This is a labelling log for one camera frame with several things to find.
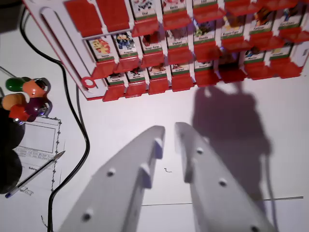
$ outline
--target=paper sheet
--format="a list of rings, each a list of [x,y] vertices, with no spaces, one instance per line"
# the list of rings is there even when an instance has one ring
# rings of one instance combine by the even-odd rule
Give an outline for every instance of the paper sheet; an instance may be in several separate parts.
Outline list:
[[[19,182],[40,168],[44,163],[63,150],[59,145],[61,120],[57,118],[38,118],[27,122],[25,135],[19,146],[14,149],[22,163],[23,171]],[[60,182],[61,170],[57,169],[57,161],[40,175],[24,186],[21,191],[28,195],[35,190],[53,190]]]

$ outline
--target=red plastic piece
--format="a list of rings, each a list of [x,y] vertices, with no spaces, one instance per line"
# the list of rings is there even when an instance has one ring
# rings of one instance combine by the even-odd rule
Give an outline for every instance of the red plastic piece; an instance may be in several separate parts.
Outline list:
[[[164,30],[173,30],[176,28],[186,27],[191,23],[191,18],[187,11],[179,11],[175,13],[163,15]]]
[[[11,107],[9,117],[18,118],[19,120],[26,122],[30,115],[26,113],[23,105],[17,104]]]
[[[169,82],[166,77],[151,79],[148,94],[164,93],[169,89]]]
[[[130,28],[124,0],[97,0],[97,4],[108,31]]]
[[[300,27],[280,30],[279,35],[293,43],[309,41],[309,32],[302,31]]]
[[[233,16],[253,14],[261,8],[262,5],[255,2],[250,3],[250,0],[234,0],[225,3],[225,9]]]
[[[194,18],[198,23],[209,22],[217,20],[226,15],[225,10],[218,7],[218,4],[193,8]]]
[[[196,72],[195,80],[198,87],[214,86],[220,81],[214,70]]]
[[[114,73],[132,71],[139,66],[139,61],[138,56],[121,58],[119,59],[119,63],[117,64],[117,68],[114,70]]]
[[[229,53],[248,51],[253,47],[253,45],[251,45],[247,40],[243,39],[243,36],[224,39],[222,40],[222,46]]]
[[[114,86],[108,86],[108,90],[105,92],[103,97],[104,102],[118,100],[125,94],[125,85],[119,84]]]
[[[168,61],[169,64],[183,64],[188,63],[192,59],[193,55],[189,48],[178,47],[169,50]]]
[[[269,66],[265,66],[263,61],[245,64],[245,71],[253,80],[267,79],[275,75],[274,71]]]
[[[290,58],[274,59],[270,61],[270,66],[275,74],[282,79],[300,76],[302,67],[298,67],[291,62]]]
[[[260,51],[272,50],[283,47],[284,41],[277,36],[272,36],[272,32],[264,32],[252,34],[250,36],[250,43],[256,46]]]
[[[158,30],[159,22],[157,17],[148,18],[142,21],[135,21],[135,25],[132,30],[132,37],[151,35]]]
[[[194,52],[198,62],[208,62],[222,56],[222,52],[215,41],[195,44]]]
[[[189,73],[172,76],[173,92],[189,90],[193,86],[194,84]]]
[[[114,60],[108,60],[104,62],[98,62],[96,68],[94,69],[91,79],[102,79],[108,77],[114,72],[116,64]]]
[[[157,66],[161,63],[164,63],[164,54],[163,52],[153,52],[143,55],[143,60],[141,61],[141,68],[147,68],[152,66]]]
[[[102,25],[93,4],[87,0],[71,0],[64,5],[83,37],[102,34]]]
[[[265,6],[270,11],[282,10],[285,8],[295,7],[297,1],[295,0],[259,0],[263,6]]]
[[[146,92],[146,82],[145,81],[129,83],[129,87],[126,90],[125,97],[126,98],[139,97],[145,92]]]
[[[219,74],[224,83],[243,81],[247,75],[238,66],[220,69]]]

